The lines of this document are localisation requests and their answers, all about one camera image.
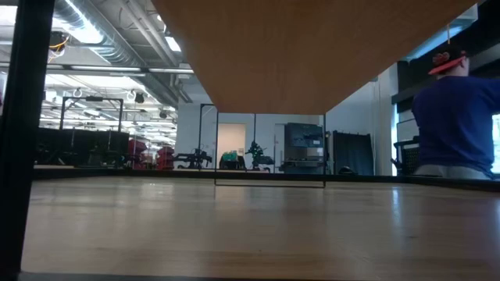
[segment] doorway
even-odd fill
[[[236,151],[238,156],[245,156],[246,125],[234,123],[220,123],[217,137],[217,168],[224,152]]]

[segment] blue shirt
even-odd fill
[[[420,132],[420,165],[463,166],[491,176],[500,80],[443,77],[415,96],[412,111]]]

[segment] person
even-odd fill
[[[412,112],[420,132],[418,176],[490,180],[493,119],[500,80],[469,76],[465,51],[447,46],[433,57],[437,80],[418,93]]]

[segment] exposed duct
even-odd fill
[[[67,31],[76,39],[82,41],[82,43],[95,44],[95,48],[92,48],[92,51],[111,65],[146,66],[137,52],[125,41],[91,1],[56,0],[54,18],[67,25]],[[82,37],[85,34],[92,35],[94,41],[84,41]],[[97,43],[95,38],[99,38],[101,41]],[[99,48],[99,45],[105,45],[105,48]],[[149,73],[143,77],[131,78],[150,90],[151,95],[160,103],[177,106],[179,101],[178,90],[169,87],[170,75],[164,75],[159,79],[158,74]]]

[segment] black curtain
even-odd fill
[[[373,176],[372,141],[369,134],[358,135],[334,131],[334,174],[348,166],[360,176]]]

